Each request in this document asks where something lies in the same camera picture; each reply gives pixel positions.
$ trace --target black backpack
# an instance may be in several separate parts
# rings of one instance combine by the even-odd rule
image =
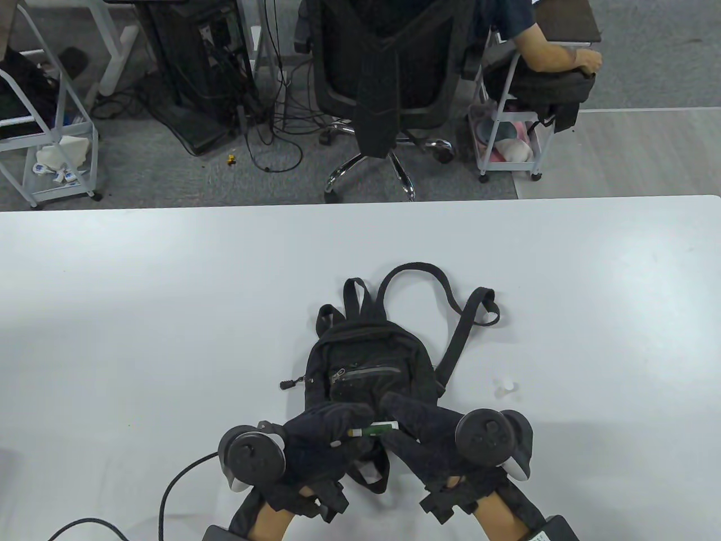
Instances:
[[[483,71],[483,84],[491,99],[500,102],[510,62],[499,63]],[[555,132],[572,128],[576,124],[580,104],[584,103],[596,76],[587,76],[580,69],[560,73],[539,73],[518,59],[509,92],[523,109],[534,111],[539,123],[550,126],[556,121]]]
[[[394,276],[402,271],[424,271],[443,286],[451,308],[461,315],[451,342],[436,368],[417,337],[403,327],[388,321],[384,298]],[[355,286],[363,289],[358,303]],[[349,278],[343,286],[345,316],[330,304],[318,311],[318,342],[308,358],[305,376],[282,382],[287,389],[300,381],[305,383],[306,409],[325,402],[360,402],[376,412],[376,421],[385,421],[379,401],[388,391],[436,404],[446,391],[456,363],[474,325],[489,327],[500,319],[492,289],[476,288],[461,310],[443,271],[429,263],[407,263],[393,269],[384,278],[374,301],[360,278]],[[495,315],[489,322],[474,321],[480,305]],[[363,458],[373,462],[381,479],[367,482],[357,468],[348,474],[375,493],[383,493],[388,483],[389,463],[386,452],[376,440],[371,453]]]

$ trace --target green marker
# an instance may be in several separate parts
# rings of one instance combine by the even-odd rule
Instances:
[[[348,437],[380,436],[391,430],[398,430],[398,421],[381,421],[379,423],[372,423],[368,428],[352,428],[348,431]]]

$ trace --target black glove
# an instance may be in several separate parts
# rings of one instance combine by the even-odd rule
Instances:
[[[370,406],[352,403],[322,404],[283,426],[262,422],[261,426],[268,425],[264,429],[270,428],[283,438],[285,471],[277,480],[255,485],[233,517],[230,531],[247,537],[266,502],[276,511],[286,509],[310,517],[321,514],[326,522],[342,513],[348,500],[338,480],[353,461],[373,446],[368,437],[350,438],[348,431],[368,427],[372,422]],[[310,488],[313,495],[302,496],[300,490],[304,487]]]
[[[381,409],[402,429],[383,434],[384,447],[423,482],[430,495],[421,506],[441,523],[453,515],[454,505],[472,513],[477,500],[507,480],[503,468],[480,466],[459,454],[455,433],[462,414],[394,392],[383,396]],[[456,476],[461,481],[448,487],[449,478]]]
[[[300,490],[320,480],[339,480],[373,446],[370,438],[350,438],[348,431],[372,422],[371,407],[353,403],[322,404],[291,419],[283,425],[286,472],[279,483]],[[340,445],[331,447],[337,441]]]

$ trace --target black bag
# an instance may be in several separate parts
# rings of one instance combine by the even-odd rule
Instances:
[[[7,48],[5,59],[0,61],[0,69],[15,80],[40,117],[52,128],[58,103],[58,82],[46,76],[41,68],[10,47]],[[10,85],[0,78],[0,119],[29,114]],[[0,139],[41,131],[36,122],[4,126],[0,128]]]
[[[451,308],[461,315],[448,349],[435,369],[423,342],[386,318],[384,298],[388,285],[394,276],[408,270],[431,274],[443,286]],[[360,305],[356,284],[363,289]],[[280,386],[289,388],[304,380],[306,409],[328,401],[366,403],[376,412],[376,421],[386,420],[379,402],[388,391],[436,404],[446,391],[473,326],[489,327],[500,319],[494,298],[492,289],[479,287],[471,293],[461,310],[446,275],[429,263],[407,263],[396,267],[381,282],[375,301],[363,280],[349,278],[343,286],[345,316],[330,304],[321,307],[316,321],[319,340],[311,350],[305,376],[295,382],[283,382]],[[474,321],[481,304],[487,312],[495,315],[493,320]],[[374,463],[381,474],[379,481],[367,483],[357,468],[353,468],[349,475],[373,492],[384,492],[389,463],[380,441],[375,442],[364,461]]]
[[[483,84],[491,99],[500,101],[510,62],[486,68]],[[546,74],[533,71],[522,59],[518,59],[516,72],[510,84],[510,93],[524,110],[534,111],[539,123],[550,126],[556,121],[555,132],[572,128],[576,124],[580,104],[584,103],[596,76],[587,76],[580,69]]]

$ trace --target office chair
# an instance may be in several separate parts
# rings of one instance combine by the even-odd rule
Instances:
[[[328,177],[326,203],[340,201],[335,183],[369,157],[390,159],[414,201],[396,145],[415,145],[441,163],[454,158],[448,141],[409,130],[445,123],[459,77],[478,74],[482,48],[468,45],[473,8],[474,0],[302,0],[295,49],[313,54],[318,107],[339,119],[319,141],[352,135],[359,149]]]

